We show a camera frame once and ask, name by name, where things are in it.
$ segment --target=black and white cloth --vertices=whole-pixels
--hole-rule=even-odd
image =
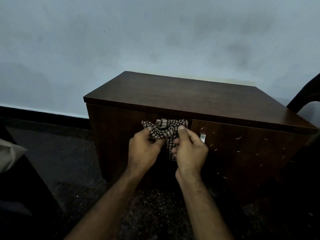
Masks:
[[[141,122],[144,128],[148,128],[150,134],[156,138],[167,138],[167,158],[169,160],[175,161],[171,149],[175,147],[174,139],[178,138],[178,127],[183,125],[184,127],[188,127],[187,120],[166,120],[161,119],[157,120],[155,124],[149,121],[142,121]]]

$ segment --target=beige fabric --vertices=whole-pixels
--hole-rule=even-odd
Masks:
[[[0,173],[9,170],[27,149],[0,139]]]

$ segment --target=person's left hand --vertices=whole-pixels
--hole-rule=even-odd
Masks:
[[[129,141],[128,167],[132,173],[143,176],[155,163],[166,139],[157,139],[153,144],[148,141],[150,131],[148,128],[136,133]]]

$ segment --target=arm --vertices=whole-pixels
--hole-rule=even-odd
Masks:
[[[74,227],[65,240],[111,239],[116,234],[122,213],[138,183],[155,163],[165,140],[148,142],[146,128],[129,141],[128,166],[118,181],[102,196],[94,207]]]
[[[218,207],[209,195],[200,172],[208,153],[198,135],[179,127],[178,144],[172,152],[177,158],[176,179],[181,187],[196,239],[233,239]]]

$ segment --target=person's right arm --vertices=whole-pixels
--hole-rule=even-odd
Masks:
[[[197,240],[233,239],[214,200],[202,182],[200,172],[207,146],[189,129],[178,128],[179,139],[172,153],[177,158],[176,179],[181,187],[192,229]]]

